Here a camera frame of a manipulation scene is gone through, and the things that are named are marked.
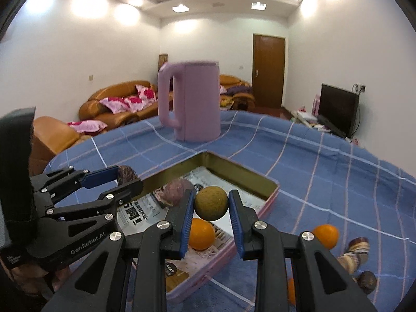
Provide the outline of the person's hand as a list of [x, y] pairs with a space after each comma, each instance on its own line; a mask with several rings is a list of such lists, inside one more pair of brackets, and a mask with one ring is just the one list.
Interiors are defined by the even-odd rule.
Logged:
[[52, 272], [45, 271], [36, 263], [8, 269], [1, 261], [1, 266], [18, 289], [30, 296], [42, 295], [45, 299], [51, 299], [71, 275], [68, 266]]

